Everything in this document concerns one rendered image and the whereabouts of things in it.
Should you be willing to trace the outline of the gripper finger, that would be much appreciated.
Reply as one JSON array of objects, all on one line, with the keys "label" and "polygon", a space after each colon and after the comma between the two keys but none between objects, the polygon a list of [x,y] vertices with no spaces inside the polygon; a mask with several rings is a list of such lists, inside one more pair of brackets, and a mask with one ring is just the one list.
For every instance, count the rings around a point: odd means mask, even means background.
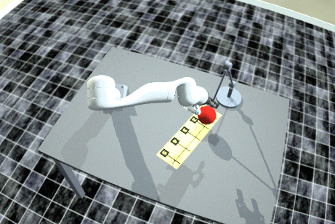
[{"label": "gripper finger", "polygon": [[209,106],[211,105],[212,108],[216,108],[217,109],[219,107],[219,103],[216,103],[216,101],[214,101],[212,98],[209,98],[209,99],[211,99],[211,101],[209,101],[209,104],[207,104],[207,105],[209,105]]}]

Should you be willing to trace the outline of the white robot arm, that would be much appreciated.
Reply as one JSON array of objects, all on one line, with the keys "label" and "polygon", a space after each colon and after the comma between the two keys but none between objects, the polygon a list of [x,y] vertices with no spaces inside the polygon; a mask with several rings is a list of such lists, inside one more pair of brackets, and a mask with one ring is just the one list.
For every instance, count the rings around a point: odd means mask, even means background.
[{"label": "white robot arm", "polygon": [[[195,85],[192,78],[186,77],[166,83],[149,83],[129,96],[120,99],[114,80],[109,76],[95,76],[87,82],[88,107],[94,111],[106,111],[148,103],[169,103],[174,99],[175,89],[179,104],[195,115],[200,115],[198,107],[207,99],[207,91]],[[197,92],[196,92],[197,91]]]}]

